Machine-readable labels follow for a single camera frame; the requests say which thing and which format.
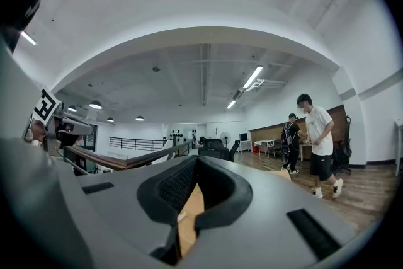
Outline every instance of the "stand fan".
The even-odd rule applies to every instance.
[[[227,143],[231,141],[231,135],[224,131],[221,135],[220,135],[220,140],[222,141],[223,144],[225,144],[225,148],[227,147]]]

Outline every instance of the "chair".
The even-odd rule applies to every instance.
[[[239,147],[239,140],[235,140],[234,145],[232,145],[231,150],[229,151],[229,161],[234,161],[234,154],[238,150]]]
[[[350,123],[351,119],[349,116],[346,116],[346,129],[344,131],[344,140],[343,144],[338,142],[338,147],[335,147],[333,149],[333,154],[332,154],[332,159],[333,159],[333,165],[332,165],[332,172],[334,174],[340,173],[340,172],[345,172],[349,175],[351,175],[351,169],[347,167],[347,165],[350,163],[350,157],[352,150],[350,148]]]
[[[239,147],[239,140],[235,140],[231,150],[224,147],[214,147],[214,144],[218,145],[217,139],[206,139],[206,144],[197,150],[199,156],[208,156],[223,159],[226,161],[234,161],[234,154]]]
[[[221,139],[205,139],[204,146],[206,148],[224,148]]]
[[[274,146],[273,147],[269,147],[269,152],[273,153],[273,157],[276,158],[276,152],[280,151],[281,152],[281,147],[282,147],[283,143],[281,141],[281,139],[277,139],[274,142]]]

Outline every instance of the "railing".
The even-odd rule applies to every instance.
[[[111,168],[115,171],[121,171],[125,169],[138,168],[156,161],[166,155],[171,155],[176,152],[176,157],[185,156],[189,154],[192,149],[192,142],[187,142],[172,148],[163,149],[156,152],[151,152],[139,157],[129,159],[118,159],[108,156],[102,156],[95,154],[92,151],[88,151],[79,146],[64,147],[63,159],[65,162],[74,164],[75,173],[77,175],[87,175],[86,172],[86,160],[90,160],[98,165]]]
[[[134,149],[135,151],[159,151],[164,147],[166,140],[147,140],[109,137],[109,146]]]

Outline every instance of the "black shorts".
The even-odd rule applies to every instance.
[[[310,173],[319,176],[320,181],[326,181],[332,172],[330,166],[332,163],[332,155],[319,156],[312,154],[310,157]]]

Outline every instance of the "computer monitor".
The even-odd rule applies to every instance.
[[[247,134],[239,134],[240,141],[247,141]]]

